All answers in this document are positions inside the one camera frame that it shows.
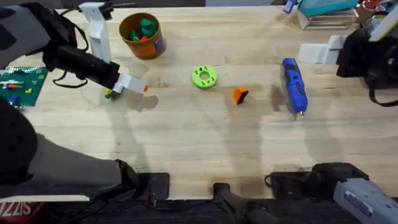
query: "white plastic part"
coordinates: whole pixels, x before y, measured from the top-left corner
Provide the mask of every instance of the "white plastic part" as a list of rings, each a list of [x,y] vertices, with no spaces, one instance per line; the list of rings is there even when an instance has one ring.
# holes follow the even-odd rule
[[[103,5],[103,2],[86,2],[80,4],[79,8],[90,22],[89,41],[93,55],[110,63],[111,47],[109,46],[108,27],[99,9]]]
[[[120,74],[119,79],[113,86],[112,90],[116,93],[121,93],[123,87],[137,93],[144,93],[146,91],[146,84],[144,81],[136,79],[130,75]]]
[[[346,38],[346,35],[331,35],[328,44],[302,44],[298,60],[305,63],[334,65]]]
[[[100,7],[103,5],[103,2],[86,2],[80,4],[79,8],[83,11],[87,21],[90,22],[90,45],[93,55],[110,63],[111,47],[109,46],[108,27],[100,11]],[[120,74],[112,90],[121,93],[123,88],[144,93],[146,85],[142,80],[130,75]]]
[[[398,7],[395,7],[386,18],[371,32],[369,41],[379,41],[398,25]]]

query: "orange cup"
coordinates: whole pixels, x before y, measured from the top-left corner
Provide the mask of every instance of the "orange cup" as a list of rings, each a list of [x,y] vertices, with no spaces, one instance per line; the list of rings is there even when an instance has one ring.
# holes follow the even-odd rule
[[[130,33],[132,30],[140,28],[141,19],[143,18],[155,22],[157,24],[157,31],[155,35],[145,41],[132,41],[130,39]],[[159,21],[151,14],[140,12],[128,16],[120,23],[119,33],[124,43],[129,46],[131,51],[138,58],[144,60],[153,59],[162,55],[166,50],[166,42],[162,37]]]

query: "wooden table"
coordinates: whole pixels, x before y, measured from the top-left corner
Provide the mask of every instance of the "wooden table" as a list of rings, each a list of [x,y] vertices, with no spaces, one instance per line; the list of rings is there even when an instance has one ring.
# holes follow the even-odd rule
[[[135,12],[155,15],[167,50],[154,60],[135,58],[118,32]],[[88,32],[83,14],[67,15]],[[301,43],[327,43],[347,31],[301,31],[281,7],[117,9],[108,22],[113,61],[121,72],[150,86],[140,97],[125,91],[117,101],[91,82],[71,90],[50,73],[25,115],[49,140],[102,159],[122,159],[138,172],[168,172],[170,198],[210,198],[214,182],[228,182],[244,197],[271,197],[264,176],[309,169],[319,162],[350,162],[387,194],[398,195],[398,108],[368,98],[358,78],[339,78],[337,66],[300,63],[309,106],[304,119],[287,109],[283,58]],[[40,55],[13,65],[42,65]],[[199,90],[190,74],[199,65],[218,72],[217,86]],[[78,83],[69,75],[68,83]],[[236,87],[249,89],[235,106]],[[380,91],[395,100],[397,90]]]

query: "green ring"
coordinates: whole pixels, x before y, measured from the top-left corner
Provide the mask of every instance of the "green ring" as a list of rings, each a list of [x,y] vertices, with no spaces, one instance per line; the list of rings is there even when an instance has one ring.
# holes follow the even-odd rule
[[[208,78],[206,80],[203,80],[200,78],[200,75],[205,72],[208,73]],[[216,82],[217,82],[216,70],[214,70],[214,68],[211,68],[209,66],[197,67],[192,72],[192,82],[199,89],[202,89],[202,90],[209,89],[216,85]]]

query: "blue glue gun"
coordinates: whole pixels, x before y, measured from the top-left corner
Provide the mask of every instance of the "blue glue gun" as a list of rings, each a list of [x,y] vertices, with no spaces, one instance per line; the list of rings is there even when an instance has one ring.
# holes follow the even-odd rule
[[[289,94],[290,104],[296,113],[304,117],[307,110],[308,99],[305,94],[304,82],[300,73],[299,66],[294,58],[285,58],[282,61],[285,70],[286,89]]]

